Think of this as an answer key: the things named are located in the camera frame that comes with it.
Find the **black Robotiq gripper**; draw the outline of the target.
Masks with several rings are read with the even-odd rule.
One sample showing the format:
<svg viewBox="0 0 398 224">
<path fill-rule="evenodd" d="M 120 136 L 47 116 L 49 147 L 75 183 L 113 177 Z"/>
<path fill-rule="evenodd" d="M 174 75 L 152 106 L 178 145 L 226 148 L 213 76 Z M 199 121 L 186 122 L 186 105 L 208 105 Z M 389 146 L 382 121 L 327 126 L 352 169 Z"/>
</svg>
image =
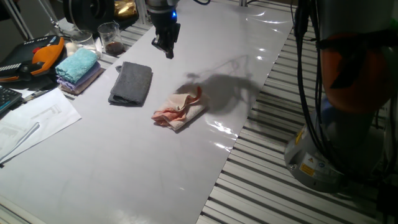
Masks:
<svg viewBox="0 0 398 224">
<path fill-rule="evenodd" d="M 174 45 L 180 30 L 180 24 L 177 22 L 177 5 L 148 4 L 147 10 L 155 27 L 155 38 L 151 44 L 165 52 L 168 59 L 173 59 Z"/>
</svg>

